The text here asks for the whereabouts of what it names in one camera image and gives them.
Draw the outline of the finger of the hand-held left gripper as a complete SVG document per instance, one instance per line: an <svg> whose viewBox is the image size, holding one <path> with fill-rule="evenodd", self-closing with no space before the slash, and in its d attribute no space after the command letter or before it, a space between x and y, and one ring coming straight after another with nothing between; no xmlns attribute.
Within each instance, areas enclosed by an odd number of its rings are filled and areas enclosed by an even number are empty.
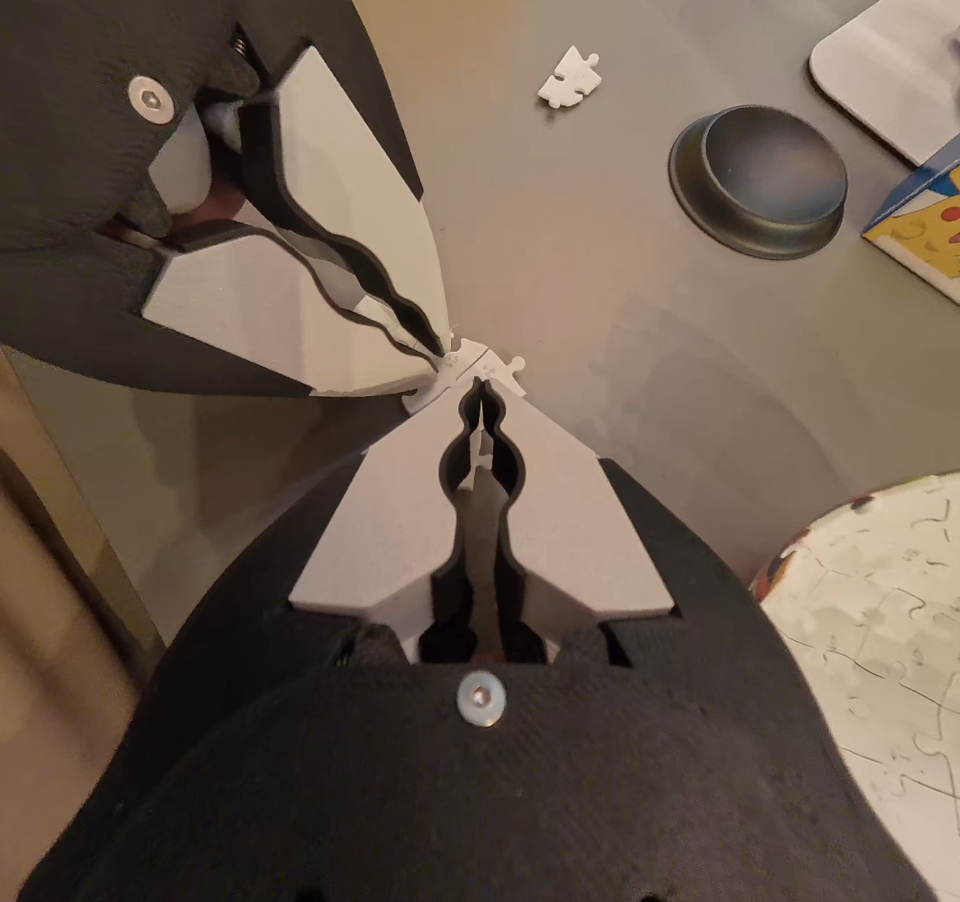
<svg viewBox="0 0 960 902"><path fill-rule="evenodd" d="M141 314L318 396L412 392L436 359L337 253L237 224L169 252Z"/></svg>
<svg viewBox="0 0 960 902"><path fill-rule="evenodd" d="M306 256L338 260L400 343L443 357L450 319L426 210L318 48L238 108L245 192Z"/></svg>

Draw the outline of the white puzzle piece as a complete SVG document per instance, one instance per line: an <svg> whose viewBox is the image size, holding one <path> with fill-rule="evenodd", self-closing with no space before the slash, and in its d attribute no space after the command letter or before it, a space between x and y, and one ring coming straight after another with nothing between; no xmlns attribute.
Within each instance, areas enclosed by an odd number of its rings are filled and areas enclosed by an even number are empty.
<svg viewBox="0 0 960 902"><path fill-rule="evenodd" d="M472 471L471 462L466 462L465 472L458 467L459 449L467 448L477 425L476 406L481 404L489 413L486 426L495 444L493 471L506 476L511 496L520 493L528 468L522 455L522 437L527 433L517 424L525 425L533 409L524 403L525 392L513 374L524 366L521 357L505 364L486 345L463 340L440 359L432 382L402 398L408 421L367 453L356 483L376 474L383 491L403 498L409 509L422 504L446 508L454 492L444 476L449 451L458 485Z"/></svg>

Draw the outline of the white rounded pad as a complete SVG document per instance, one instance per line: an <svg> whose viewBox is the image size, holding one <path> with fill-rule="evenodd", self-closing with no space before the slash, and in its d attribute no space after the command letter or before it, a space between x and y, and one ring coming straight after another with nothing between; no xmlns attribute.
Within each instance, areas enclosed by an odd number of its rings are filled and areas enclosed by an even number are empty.
<svg viewBox="0 0 960 902"><path fill-rule="evenodd" d="M878 0L812 50L815 83L914 165L959 132L959 0Z"/></svg>

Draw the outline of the person's leg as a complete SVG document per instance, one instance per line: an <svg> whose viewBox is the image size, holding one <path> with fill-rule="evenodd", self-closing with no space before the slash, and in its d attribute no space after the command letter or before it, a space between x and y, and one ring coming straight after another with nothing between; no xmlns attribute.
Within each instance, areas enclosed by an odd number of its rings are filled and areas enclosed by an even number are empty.
<svg viewBox="0 0 960 902"><path fill-rule="evenodd" d="M110 763L160 634L1 356L1 898Z"/></svg>

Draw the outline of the black round ball stand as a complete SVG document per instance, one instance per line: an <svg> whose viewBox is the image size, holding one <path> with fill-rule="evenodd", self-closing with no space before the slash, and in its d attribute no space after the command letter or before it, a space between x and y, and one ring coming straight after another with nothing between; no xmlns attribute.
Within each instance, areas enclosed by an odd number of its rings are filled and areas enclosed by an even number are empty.
<svg viewBox="0 0 960 902"><path fill-rule="evenodd" d="M839 231L849 181L841 154L806 120L761 104L701 117L673 142L672 192L690 220L739 253L809 256Z"/></svg>

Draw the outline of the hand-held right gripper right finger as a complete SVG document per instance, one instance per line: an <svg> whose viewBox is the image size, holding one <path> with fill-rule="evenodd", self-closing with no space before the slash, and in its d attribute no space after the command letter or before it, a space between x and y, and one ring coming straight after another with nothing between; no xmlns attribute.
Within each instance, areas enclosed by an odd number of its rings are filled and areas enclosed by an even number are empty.
<svg viewBox="0 0 960 902"><path fill-rule="evenodd" d="M498 381L484 383L484 427L507 494L494 587L508 661L546 663L570 632L674 610L592 449Z"/></svg>

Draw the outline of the partly built puzzle ball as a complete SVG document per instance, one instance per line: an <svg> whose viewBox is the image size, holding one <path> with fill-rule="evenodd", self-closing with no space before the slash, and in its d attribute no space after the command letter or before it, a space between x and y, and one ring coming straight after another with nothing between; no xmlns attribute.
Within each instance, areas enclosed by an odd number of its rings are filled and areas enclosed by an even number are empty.
<svg viewBox="0 0 960 902"><path fill-rule="evenodd" d="M751 589L873 811L958 900L958 472L828 513Z"/></svg>

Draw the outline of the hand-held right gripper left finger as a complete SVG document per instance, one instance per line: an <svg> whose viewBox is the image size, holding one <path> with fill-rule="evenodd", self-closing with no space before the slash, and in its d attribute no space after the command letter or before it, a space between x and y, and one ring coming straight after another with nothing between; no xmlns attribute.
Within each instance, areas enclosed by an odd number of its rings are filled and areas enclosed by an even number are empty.
<svg viewBox="0 0 960 902"><path fill-rule="evenodd" d="M290 593L300 610L389 627L407 658L438 614L433 578L454 559L452 495L470 469L482 383L447 390L364 453Z"/></svg>

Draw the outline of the loose white puzzle pieces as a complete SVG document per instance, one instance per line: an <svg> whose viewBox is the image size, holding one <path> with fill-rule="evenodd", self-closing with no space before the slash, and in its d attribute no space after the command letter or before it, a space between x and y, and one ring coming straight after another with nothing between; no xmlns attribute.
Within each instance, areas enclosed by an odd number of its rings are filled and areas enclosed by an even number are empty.
<svg viewBox="0 0 960 902"><path fill-rule="evenodd" d="M538 99L554 109L580 104L602 82L596 72L598 63L598 54L583 56L576 46L570 46L537 91Z"/></svg>

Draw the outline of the blue puzzle box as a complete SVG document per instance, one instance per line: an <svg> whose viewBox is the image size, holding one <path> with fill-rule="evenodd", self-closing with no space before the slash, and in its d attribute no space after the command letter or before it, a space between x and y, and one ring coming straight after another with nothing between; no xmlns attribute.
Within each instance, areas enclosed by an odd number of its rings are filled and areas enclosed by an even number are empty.
<svg viewBox="0 0 960 902"><path fill-rule="evenodd" d="M958 136L889 193L861 235L944 296L958 301Z"/></svg>

